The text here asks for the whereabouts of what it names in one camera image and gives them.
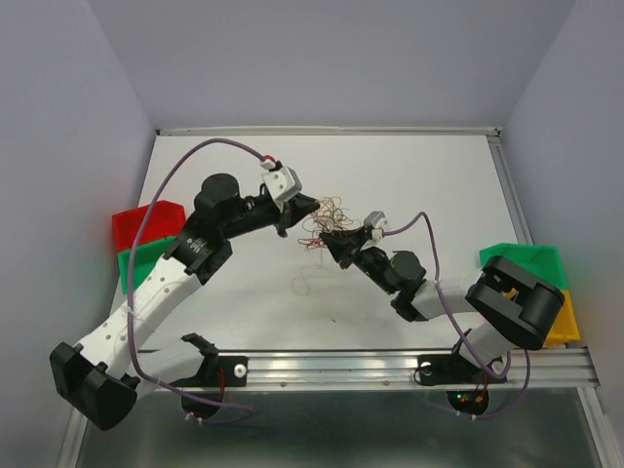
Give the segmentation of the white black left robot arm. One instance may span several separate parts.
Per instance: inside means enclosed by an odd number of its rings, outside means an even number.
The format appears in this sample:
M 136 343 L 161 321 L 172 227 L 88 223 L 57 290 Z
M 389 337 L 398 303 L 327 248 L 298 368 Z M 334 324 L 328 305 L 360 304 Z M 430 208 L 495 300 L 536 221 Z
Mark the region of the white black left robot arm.
M 58 394 L 102 430 L 118 425 L 138 399 L 141 374 L 129 375 L 137 350 L 186 298 L 203 287 L 232 255 L 231 239 L 268 226 L 280 237 L 319 209 L 294 188 L 285 195 L 269 174 L 256 196 L 243 197 L 229 174 L 207 177 L 194 211 L 139 287 L 95 330 L 50 354 Z

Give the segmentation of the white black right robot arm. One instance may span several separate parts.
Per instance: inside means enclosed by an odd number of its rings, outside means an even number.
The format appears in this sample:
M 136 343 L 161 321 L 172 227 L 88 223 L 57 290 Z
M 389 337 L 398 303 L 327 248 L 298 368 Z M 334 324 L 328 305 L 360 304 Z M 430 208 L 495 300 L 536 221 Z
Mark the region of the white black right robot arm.
M 411 251 L 389 255 L 373 246 L 370 228 L 325 232 L 320 239 L 340 268 L 357 267 L 391 296 L 391 307 L 409 323 L 444 316 L 459 330 L 455 315 L 483 318 L 460 334 L 448 357 L 451 374 L 460 380 L 472 379 L 513 349 L 541 349 L 565 305 L 560 289 L 504 256 L 490 258 L 474 282 L 442 280 L 429 278 Z

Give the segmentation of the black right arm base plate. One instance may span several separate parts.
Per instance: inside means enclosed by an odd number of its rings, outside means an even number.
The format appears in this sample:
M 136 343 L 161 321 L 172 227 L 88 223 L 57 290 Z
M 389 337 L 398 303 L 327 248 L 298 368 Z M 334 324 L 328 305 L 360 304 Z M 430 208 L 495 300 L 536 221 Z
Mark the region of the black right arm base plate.
M 417 360 L 412 374 L 415 383 L 423 386 L 477 384 L 481 377 L 489 383 L 506 383 L 506 377 L 492 377 L 479 365 L 460 356 L 460 342 L 447 354 L 424 354 Z

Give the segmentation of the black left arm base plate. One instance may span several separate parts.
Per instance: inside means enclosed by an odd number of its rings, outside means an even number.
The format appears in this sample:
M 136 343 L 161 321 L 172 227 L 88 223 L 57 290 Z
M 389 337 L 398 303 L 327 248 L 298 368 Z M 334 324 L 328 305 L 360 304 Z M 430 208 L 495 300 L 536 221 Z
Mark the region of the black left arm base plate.
M 228 388 L 245 387 L 249 358 L 244 355 L 221 354 L 218 348 L 197 333 L 184 335 L 181 340 L 194 346 L 201 362 L 191 370 L 185 370 L 182 378 L 173 381 L 176 387 Z

